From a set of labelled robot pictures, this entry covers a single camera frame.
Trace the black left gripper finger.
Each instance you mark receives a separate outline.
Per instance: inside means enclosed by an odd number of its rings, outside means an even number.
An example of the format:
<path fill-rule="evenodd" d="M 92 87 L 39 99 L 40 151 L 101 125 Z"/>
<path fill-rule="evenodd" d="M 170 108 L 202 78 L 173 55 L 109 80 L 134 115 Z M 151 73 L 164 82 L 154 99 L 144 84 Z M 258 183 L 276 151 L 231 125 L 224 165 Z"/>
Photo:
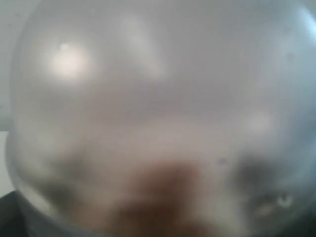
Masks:
<path fill-rule="evenodd" d="M 64 230 L 17 191 L 0 198 L 1 237 L 63 237 Z"/>

